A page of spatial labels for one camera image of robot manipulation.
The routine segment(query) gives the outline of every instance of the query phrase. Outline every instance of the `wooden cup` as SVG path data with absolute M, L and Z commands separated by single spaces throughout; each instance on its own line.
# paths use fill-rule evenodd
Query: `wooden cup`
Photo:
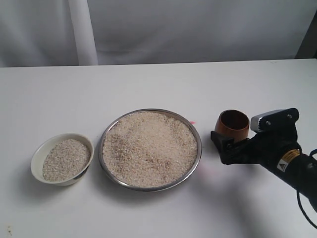
M 244 140 L 249 133 L 249 118 L 237 110 L 222 112 L 217 120 L 215 132 L 233 137 L 234 143 Z

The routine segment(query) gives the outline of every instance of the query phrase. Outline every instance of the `metal plate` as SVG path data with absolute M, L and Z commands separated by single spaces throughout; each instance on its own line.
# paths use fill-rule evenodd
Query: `metal plate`
M 141 113 L 141 112 L 153 112 L 153 113 L 160 113 L 160 114 L 164 114 L 168 117 L 171 117 L 171 118 L 175 118 L 175 119 L 178 119 L 180 120 L 181 122 L 183 122 L 189 129 L 190 131 L 192 132 L 196 142 L 197 142 L 197 156 L 196 156 L 196 159 L 192 165 L 192 167 L 190 168 L 190 170 L 184 174 L 181 178 L 179 178 L 178 180 L 170 183 L 170 184 L 167 184 L 167 185 L 164 185 L 164 186 L 160 186 L 160 187 L 136 187 L 136 186 L 132 186 L 132 185 L 128 185 L 120 180 L 118 180 L 107 168 L 106 164 L 105 164 L 105 161 L 104 161 L 104 158 L 103 158 L 103 146 L 104 146 L 104 141 L 105 141 L 105 137 L 106 137 L 106 133 L 108 131 L 110 131 L 117 123 L 120 119 L 126 117 L 126 116 L 129 116 L 129 115 L 132 115 L 134 113 Z M 140 109 L 140 110 L 136 110 L 136 111 L 133 111 L 133 112 L 130 112 L 130 113 L 127 113 L 121 117 L 119 117 L 118 119 L 116 119 L 113 123 L 111 123 L 107 129 L 104 131 L 103 135 L 101 136 L 101 139 L 99 141 L 99 145 L 98 145 L 98 156 L 99 156 L 99 162 L 100 162 L 100 165 L 102 167 L 102 169 L 106 172 L 106 174 L 108 175 L 108 177 L 114 181 L 115 183 L 118 183 L 119 185 L 123 186 L 123 187 L 126 187 L 128 189 L 132 189 L 132 190 L 136 190 L 136 191 L 143 191 L 143 192 L 154 192 L 154 191 L 162 191 L 162 190 L 166 190 L 166 189 L 169 189 L 171 187 L 174 187 L 178 184 L 180 184 L 181 182 L 183 182 L 185 179 L 187 179 L 192 173 L 193 171 L 196 169 L 199 161 L 200 161 L 200 158 L 201 158 L 201 155 L 202 155 L 202 141 L 198 135 L 198 132 L 196 131 L 196 129 L 194 128 L 194 126 L 188 121 L 186 120 L 184 117 L 180 116 L 179 114 L 176 114 L 174 112 L 170 112 L 170 111 L 167 111 L 167 110 L 163 110 L 163 109 Z

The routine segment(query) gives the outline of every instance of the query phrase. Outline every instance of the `white backdrop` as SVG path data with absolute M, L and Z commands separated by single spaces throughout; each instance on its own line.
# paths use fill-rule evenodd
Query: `white backdrop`
M 1 0 L 0 66 L 292 59 L 316 0 Z

